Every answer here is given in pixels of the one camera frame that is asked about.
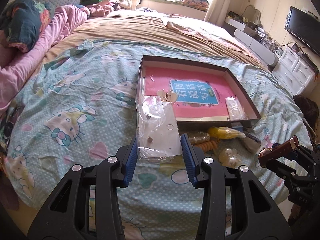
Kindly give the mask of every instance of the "silver screw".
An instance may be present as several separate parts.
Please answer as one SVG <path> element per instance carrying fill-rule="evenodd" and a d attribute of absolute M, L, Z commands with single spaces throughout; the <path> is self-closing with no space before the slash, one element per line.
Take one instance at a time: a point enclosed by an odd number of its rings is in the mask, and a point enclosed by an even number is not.
<path fill-rule="evenodd" d="M 204 161 L 205 163 L 208 163 L 208 164 L 213 163 L 213 159 L 210 158 L 210 157 L 205 157 L 205 158 L 203 159 L 203 161 Z"/>
<path fill-rule="evenodd" d="M 240 170 L 243 171 L 243 172 L 248 172 L 249 171 L 249 168 L 245 165 L 242 165 L 240 166 Z"/>
<path fill-rule="evenodd" d="M 115 157 L 115 156 L 112 156 L 112 157 L 109 157 L 109 158 L 108 158 L 108 162 L 109 162 L 109 163 L 115 163 L 117 160 L 118 160 L 118 159 L 117 159 L 117 157 Z"/>
<path fill-rule="evenodd" d="M 80 166 L 79 164 L 76 164 L 76 165 L 74 165 L 74 166 L 72 167 L 72 170 L 73 170 L 73 171 L 79 171 L 79 170 L 81 170 L 81 166 Z"/>

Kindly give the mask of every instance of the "black television screen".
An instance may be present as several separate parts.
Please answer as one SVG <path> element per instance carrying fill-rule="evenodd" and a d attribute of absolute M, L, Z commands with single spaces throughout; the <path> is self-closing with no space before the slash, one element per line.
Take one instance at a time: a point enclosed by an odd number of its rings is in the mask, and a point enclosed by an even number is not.
<path fill-rule="evenodd" d="M 320 56 L 320 22 L 318 20 L 291 6 L 285 21 L 285 29 Z"/>

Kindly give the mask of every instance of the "shallow box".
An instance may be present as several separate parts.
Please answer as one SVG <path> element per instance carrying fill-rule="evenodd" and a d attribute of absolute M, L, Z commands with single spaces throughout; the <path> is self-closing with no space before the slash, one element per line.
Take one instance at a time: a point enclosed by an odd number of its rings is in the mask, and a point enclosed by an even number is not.
<path fill-rule="evenodd" d="M 178 95 L 173 109 L 180 130 L 231 127 L 232 123 L 239 122 L 247 128 L 261 118 L 242 85 L 224 67 L 177 58 L 143 56 L 137 98 L 156 96 L 158 90 L 172 90 Z M 248 119 L 230 120 L 225 98 L 232 96 L 237 96 Z"/>

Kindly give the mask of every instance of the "white dresser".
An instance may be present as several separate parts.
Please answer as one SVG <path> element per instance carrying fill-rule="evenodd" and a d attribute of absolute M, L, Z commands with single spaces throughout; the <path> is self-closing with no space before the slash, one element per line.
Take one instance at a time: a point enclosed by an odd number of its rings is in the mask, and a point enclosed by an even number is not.
<path fill-rule="evenodd" d="M 287 47 L 272 74 L 293 96 L 307 97 L 315 88 L 315 73 L 291 48 Z"/>

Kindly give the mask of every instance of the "light blue polka dot fabric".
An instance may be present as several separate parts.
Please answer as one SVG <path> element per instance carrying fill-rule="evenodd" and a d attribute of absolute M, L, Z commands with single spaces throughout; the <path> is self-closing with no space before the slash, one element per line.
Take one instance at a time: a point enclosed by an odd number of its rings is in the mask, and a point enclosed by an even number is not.
<path fill-rule="evenodd" d="M 5 165 L 16 192 L 27 205 L 40 208 L 72 165 L 97 165 L 129 144 L 136 132 L 134 99 L 143 55 L 229 68 L 262 116 L 252 130 L 262 147 L 297 135 L 302 145 L 311 148 L 301 111 L 264 70 L 161 45 L 86 40 L 45 64 L 15 98 L 26 107 L 14 127 Z M 237 139 L 221 142 L 219 149 L 225 147 L 237 149 L 242 162 L 277 202 L 286 198 L 283 180 L 261 168 L 257 154 L 249 153 Z M 302 173 L 294 162 L 287 164 Z M 90 217 L 94 217 L 94 190 L 90 198 Z M 138 161 L 132 183 L 118 190 L 118 198 L 127 239 L 195 239 L 203 190 L 188 182 L 181 157 L 175 164 Z M 228 201 L 227 225 L 230 212 Z"/>

